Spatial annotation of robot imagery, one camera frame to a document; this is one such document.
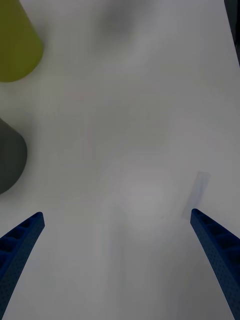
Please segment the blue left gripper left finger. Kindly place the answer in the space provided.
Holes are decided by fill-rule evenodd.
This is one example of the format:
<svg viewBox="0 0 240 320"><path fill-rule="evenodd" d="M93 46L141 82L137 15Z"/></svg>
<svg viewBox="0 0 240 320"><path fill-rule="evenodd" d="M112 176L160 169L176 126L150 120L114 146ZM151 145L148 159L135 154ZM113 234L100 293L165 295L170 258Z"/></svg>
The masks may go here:
<svg viewBox="0 0 240 320"><path fill-rule="evenodd" d="M44 227L43 213L37 212L0 238L0 319Z"/></svg>

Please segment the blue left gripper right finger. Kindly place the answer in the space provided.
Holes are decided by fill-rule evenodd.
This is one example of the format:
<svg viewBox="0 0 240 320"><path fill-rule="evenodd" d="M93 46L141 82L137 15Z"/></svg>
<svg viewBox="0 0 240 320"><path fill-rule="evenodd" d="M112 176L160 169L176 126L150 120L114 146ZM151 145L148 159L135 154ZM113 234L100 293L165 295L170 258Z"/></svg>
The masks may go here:
<svg viewBox="0 0 240 320"><path fill-rule="evenodd" d="M190 224L208 258L234 319L240 319L240 239L194 208Z"/></svg>

